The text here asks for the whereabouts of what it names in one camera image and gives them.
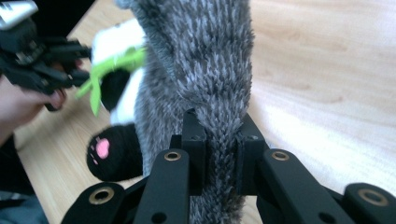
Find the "gray fur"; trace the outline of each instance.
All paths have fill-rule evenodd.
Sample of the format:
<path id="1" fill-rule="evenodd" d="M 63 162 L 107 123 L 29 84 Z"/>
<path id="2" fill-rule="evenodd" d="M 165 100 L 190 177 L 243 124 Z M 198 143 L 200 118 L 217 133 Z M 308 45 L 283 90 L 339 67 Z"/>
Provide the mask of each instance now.
<path id="1" fill-rule="evenodd" d="M 181 132 L 183 112 L 194 107 L 210 156 L 203 195 L 191 198 L 191 223 L 239 223 L 244 198 L 234 187 L 234 146 L 251 86 L 248 0 L 120 1 L 148 36 L 135 108 L 144 175 Z"/>

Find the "plush toy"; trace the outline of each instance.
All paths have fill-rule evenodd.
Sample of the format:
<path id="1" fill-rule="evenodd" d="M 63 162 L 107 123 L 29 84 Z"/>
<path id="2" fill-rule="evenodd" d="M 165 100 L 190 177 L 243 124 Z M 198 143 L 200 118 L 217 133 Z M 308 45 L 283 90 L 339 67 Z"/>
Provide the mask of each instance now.
<path id="1" fill-rule="evenodd" d="M 144 32 L 130 20 L 99 32 L 92 43 L 90 79 L 77 98 L 91 92 L 91 107 L 98 114 L 102 103 L 111 126 L 95 134 L 87 147 L 87 164 L 104 181 L 142 175 L 142 154 L 134 128 L 134 101 L 144 75 Z"/>
<path id="2" fill-rule="evenodd" d="M 205 128 L 208 158 L 203 193 L 191 197 L 191 223 L 239 223 L 244 197 L 235 189 L 233 146 L 241 140 L 250 97 L 248 0 L 116 2 L 132 10 L 147 39 L 145 74 L 135 101 L 127 103 L 134 109 L 136 134 L 129 132 L 128 141 L 138 140 L 143 176 L 149 175 L 158 153 L 168 149 L 172 134 L 181 133 L 183 113 L 194 108 Z M 99 136 L 92 145 L 108 142 Z M 138 170 L 139 165 L 130 158 L 118 169 Z"/>

